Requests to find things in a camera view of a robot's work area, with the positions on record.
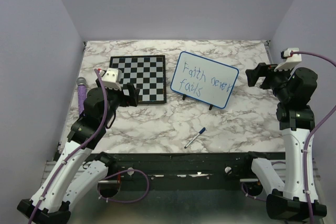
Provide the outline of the blue framed whiteboard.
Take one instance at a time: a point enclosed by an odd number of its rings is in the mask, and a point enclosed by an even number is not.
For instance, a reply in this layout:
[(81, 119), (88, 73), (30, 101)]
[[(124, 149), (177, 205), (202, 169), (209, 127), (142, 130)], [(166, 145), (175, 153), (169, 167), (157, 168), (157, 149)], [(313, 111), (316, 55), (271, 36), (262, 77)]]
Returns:
[(183, 51), (177, 60), (170, 88), (179, 94), (224, 109), (238, 76), (236, 67)]

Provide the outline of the white blue whiteboard marker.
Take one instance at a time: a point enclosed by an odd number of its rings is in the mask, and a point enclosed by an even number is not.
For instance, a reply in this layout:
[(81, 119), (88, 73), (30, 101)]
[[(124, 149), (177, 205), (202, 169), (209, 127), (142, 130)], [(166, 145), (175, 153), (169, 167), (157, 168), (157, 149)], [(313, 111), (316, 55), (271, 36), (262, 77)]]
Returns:
[(187, 149), (201, 134), (197, 133), (191, 140), (187, 142), (184, 146), (184, 149)]

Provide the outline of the blue marker cap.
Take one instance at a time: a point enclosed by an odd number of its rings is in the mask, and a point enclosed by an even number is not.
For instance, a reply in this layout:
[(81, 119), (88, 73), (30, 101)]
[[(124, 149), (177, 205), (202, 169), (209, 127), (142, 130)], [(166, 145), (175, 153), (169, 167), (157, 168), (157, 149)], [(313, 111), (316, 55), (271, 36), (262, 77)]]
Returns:
[(200, 131), (199, 131), (199, 134), (202, 134), (203, 132), (205, 132), (206, 128), (202, 128)]

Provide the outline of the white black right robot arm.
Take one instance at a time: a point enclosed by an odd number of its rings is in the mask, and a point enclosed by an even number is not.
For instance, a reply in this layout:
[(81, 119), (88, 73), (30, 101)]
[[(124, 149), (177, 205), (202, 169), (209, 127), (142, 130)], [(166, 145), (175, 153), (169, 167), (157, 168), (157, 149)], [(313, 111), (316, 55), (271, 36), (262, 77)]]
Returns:
[(269, 218), (313, 223), (327, 215), (319, 202), (313, 179), (312, 142), (314, 113), (308, 103), (317, 88), (317, 74), (308, 68), (278, 70), (277, 65), (259, 63), (246, 70), (249, 87), (264, 78), (260, 88), (272, 90), (278, 99), (276, 117), (285, 144), (285, 179), (265, 157), (254, 157), (241, 165), (249, 178), (257, 176), (267, 198)]

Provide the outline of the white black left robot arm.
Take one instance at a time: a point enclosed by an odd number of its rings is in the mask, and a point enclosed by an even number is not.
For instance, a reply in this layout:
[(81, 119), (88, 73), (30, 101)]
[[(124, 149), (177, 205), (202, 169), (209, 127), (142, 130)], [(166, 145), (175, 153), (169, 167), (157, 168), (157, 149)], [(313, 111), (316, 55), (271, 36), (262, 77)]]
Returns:
[(131, 83), (127, 88), (127, 95), (100, 86), (87, 93), (84, 110), (72, 125), (56, 165), (38, 191), (17, 206), (29, 223), (67, 223), (76, 204), (100, 179), (116, 175), (116, 166), (105, 153), (98, 155), (88, 171), (80, 175), (77, 171), (111, 127), (117, 108), (138, 105), (140, 90)]

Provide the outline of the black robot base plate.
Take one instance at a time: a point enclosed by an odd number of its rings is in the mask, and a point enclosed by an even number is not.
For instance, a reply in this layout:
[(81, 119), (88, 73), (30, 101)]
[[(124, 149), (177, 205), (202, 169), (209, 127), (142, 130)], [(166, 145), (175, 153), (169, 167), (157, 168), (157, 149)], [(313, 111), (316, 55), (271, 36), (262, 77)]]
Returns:
[(240, 180), (256, 182), (251, 171), (253, 158), (283, 161), (284, 152), (246, 153), (153, 153), (153, 154), (91, 154), (89, 161), (101, 160), (107, 164), (108, 174), (128, 168), (145, 174), (125, 174), (121, 189), (140, 191), (150, 181), (151, 190), (238, 190)]

